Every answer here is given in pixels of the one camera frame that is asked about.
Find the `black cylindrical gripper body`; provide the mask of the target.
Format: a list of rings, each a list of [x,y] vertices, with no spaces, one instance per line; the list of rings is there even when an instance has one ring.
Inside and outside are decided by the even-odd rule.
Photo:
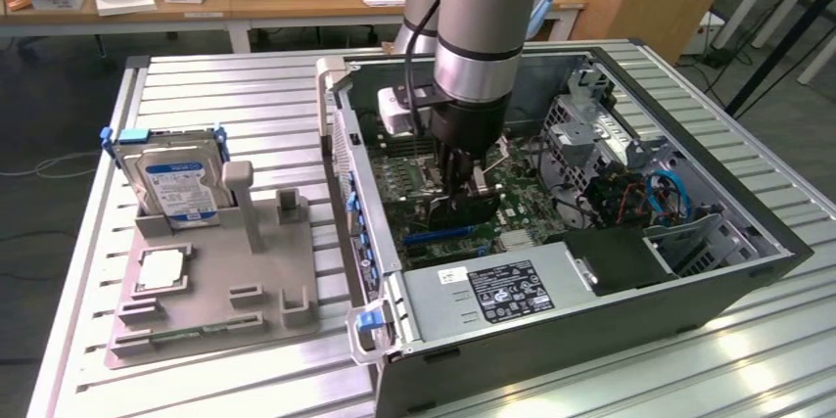
[[[498,139],[510,95],[482,103],[452,100],[430,107],[429,131],[452,151],[481,159]]]

